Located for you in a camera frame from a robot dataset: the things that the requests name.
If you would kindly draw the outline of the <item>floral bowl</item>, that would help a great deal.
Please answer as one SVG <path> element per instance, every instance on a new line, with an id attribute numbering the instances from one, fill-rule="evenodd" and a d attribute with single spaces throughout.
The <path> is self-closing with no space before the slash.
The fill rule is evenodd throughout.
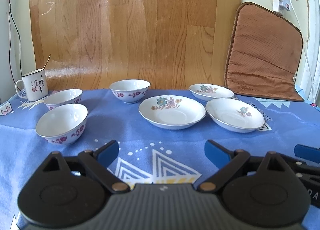
<path id="1" fill-rule="evenodd" d="M 88 110 L 82 104 L 67 104 L 44 114 L 36 124 L 37 135 L 48 143 L 68 146 L 76 142 L 86 128 Z"/>
<path id="2" fill-rule="evenodd" d="M 112 83 L 109 89 L 113 95 L 126 104 L 140 101 L 149 90 L 151 83 L 141 79 L 126 79 Z"/>
<path id="3" fill-rule="evenodd" d="M 49 110 L 66 104 L 80 103 L 83 91 L 81 89 L 68 89 L 56 92 L 44 100 Z"/>

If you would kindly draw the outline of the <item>large floral plate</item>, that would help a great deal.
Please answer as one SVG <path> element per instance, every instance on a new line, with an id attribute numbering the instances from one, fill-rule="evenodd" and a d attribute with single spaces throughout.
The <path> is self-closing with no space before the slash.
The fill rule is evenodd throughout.
<path id="1" fill-rule="evenodd" d="M 206 116 L 201 103 L 178 95 L 150 97 L 141 102 L 138 110 L 149 123 L 167 130 L 187 129 Z"/>

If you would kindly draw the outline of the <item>blue patterned tablecloth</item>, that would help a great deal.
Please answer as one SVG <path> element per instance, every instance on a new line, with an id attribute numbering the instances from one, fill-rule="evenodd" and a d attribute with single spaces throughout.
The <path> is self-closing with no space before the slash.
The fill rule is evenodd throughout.
<path id="1" fill-rule="evenodd" d="M 319 147 L 319 108 L 309 102 L 240 100 L 264 116 L 262 130 L 231 132 L 216 125 L 210 116 L 185 130 L 161 129 L 140 115 L 138 104 L 125 104 L 110 90 L 84 91 L 81 103 L 88 109 L 86 128 L 74 144 L 63 147 L 36 134 L 36 124 L 48 110 L 43 101 L 13 96 L 1 106 L 1 229 L 12 226 L 18 214 L 18 193 L 53 151 L 75 156 L 116 140 L 119 156 L 109 170 L 127 183 L 186 181 L 198 185 L 216 171 L 204 154 L 204 144 L 210 139 L 253 156 L 268 151 L 293 156 L 298 144 Z"/>

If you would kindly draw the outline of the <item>white enamel mug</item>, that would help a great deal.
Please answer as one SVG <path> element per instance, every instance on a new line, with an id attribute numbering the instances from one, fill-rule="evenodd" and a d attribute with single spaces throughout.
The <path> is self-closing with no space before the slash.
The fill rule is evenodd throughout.
<path id="1" fill-rule="evenodd" d="M 22 82 L 25 96 L 20 95 L 18 84 Z M 22 78 L 15 83 L 16 94 L 30 102 L 38 101 L 48 95 L 48 86 L 44 68 L 36 69 L 32 72 L 22 75 Z"/>

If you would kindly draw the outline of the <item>stick in mug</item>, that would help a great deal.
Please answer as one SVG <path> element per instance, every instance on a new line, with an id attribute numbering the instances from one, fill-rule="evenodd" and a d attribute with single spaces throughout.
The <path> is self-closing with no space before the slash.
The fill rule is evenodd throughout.
<path id="1" fill-rule="evenodd" d="M 48 65 L 50 58 L 51 58 L 51 54 L 48 56 L 48 59 L 46 60 L 46 63 L 43 66 L 43 69 L 46 69 L 46 66 Z"/>

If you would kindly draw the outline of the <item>brown seat cushion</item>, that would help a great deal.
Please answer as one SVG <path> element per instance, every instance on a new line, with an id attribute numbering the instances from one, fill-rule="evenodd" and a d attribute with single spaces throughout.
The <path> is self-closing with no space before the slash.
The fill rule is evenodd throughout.
<path id="1" fill-rule="evenodd" d="M 303 51 L 298 28 L 254 3 L 236 12 L 225 66 L 225 85 L 236 94 L 302 102 L 294 76 Z"/>

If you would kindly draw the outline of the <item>wood pattern vinyl sheet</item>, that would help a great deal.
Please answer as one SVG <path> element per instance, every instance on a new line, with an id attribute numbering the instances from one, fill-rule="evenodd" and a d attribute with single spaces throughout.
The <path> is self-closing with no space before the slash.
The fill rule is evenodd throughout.
<path id="1" fill-rule="evenodd" d="M 241 0 L 30 0 L 37 67 L 50 90 L 108 88 L 123 79 L 156 89 L 224 85 Z"/>

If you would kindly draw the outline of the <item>white power strip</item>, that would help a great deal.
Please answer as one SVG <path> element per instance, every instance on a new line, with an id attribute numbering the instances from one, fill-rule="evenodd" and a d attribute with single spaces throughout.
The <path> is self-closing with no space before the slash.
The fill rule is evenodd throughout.
<path id="1" fill-rule="evenodd" d="M 291 3 L 289 0 L 273 0 L 272 11 L 283 16 L 285 11 L 291 11 Z"/>

